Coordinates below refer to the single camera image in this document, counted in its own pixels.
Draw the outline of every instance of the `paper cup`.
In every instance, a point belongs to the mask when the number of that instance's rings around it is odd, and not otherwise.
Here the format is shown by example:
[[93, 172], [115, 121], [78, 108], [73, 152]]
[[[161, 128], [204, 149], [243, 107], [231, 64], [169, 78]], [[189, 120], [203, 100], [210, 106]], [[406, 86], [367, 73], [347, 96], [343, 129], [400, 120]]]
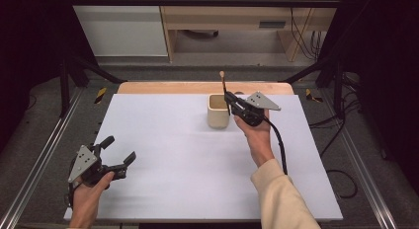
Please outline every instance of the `paper cup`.
[[210, 94], [208, 101], [208, 124], [212, 128], [226, 128], [230, 116], [223, 94]]

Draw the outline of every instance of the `human hand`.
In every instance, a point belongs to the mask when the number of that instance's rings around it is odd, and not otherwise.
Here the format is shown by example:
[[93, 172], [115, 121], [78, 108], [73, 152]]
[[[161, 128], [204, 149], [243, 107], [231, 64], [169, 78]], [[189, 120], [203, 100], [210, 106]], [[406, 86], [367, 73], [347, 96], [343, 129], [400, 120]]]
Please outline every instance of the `human hand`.
[[109, 172], [92, 188], [82, 184], [76, 189], [74, 192], [73, 215], [71, 216], [70, 228], [92, 227], [98, 215], [99, 198], [111, 183], [114, 174], [114, 172]]
[[[269, 110], [265, 110], [265, 117], [269, 118]], [[250, 147], [250, 154], [258, 167], [268, 160], [274, 159], [271, 148], [271, 126], [262, 121], [258, 126], [250, 126], [239, 116], [235, 115], [237, 126], [244, 132]]]

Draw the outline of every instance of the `white table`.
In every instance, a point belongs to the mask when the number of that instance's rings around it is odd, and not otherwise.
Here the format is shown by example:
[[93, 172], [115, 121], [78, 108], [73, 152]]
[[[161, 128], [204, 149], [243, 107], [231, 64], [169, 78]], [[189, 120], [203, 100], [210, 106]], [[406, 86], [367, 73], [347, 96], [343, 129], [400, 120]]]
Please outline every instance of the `white table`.
[[[267, 95], [282, 110], [271, 112], [286, 148], [289, 175], [319, 221], [342, 213], [319, 158], [298, 96]], [[98, 219], [120, 222], [225, 222], [260, 219], [256, 170], [245, 137], [231, 117], [228, 128], [207, 125], [205, 94], [115, 94], [97, 142], [103, 163], [120, 164], [132, 151], [127, 178], [101, 197]], [[280, 159], [274, 131], [272, 145]], [[71, 218], [71, 210], [64, 215]]]

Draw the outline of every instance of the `white cabinet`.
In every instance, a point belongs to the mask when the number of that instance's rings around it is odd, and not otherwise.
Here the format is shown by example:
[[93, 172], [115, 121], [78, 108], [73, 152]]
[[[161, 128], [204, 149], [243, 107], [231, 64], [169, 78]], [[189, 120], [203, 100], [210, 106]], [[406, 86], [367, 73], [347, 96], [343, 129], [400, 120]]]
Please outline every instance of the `white cabinet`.
[[167, 56], [158, 6], [74, 6], [95, 56]]

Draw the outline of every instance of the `beige sleeve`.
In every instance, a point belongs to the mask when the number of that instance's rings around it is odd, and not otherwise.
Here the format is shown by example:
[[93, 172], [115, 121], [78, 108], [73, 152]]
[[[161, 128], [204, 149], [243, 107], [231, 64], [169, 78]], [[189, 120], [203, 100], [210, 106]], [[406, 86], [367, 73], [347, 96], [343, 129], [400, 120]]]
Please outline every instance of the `beige sleeve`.
[[259, 167], [251, 180], [259, 195], [263, 229], [320, 228], [276, 159]]

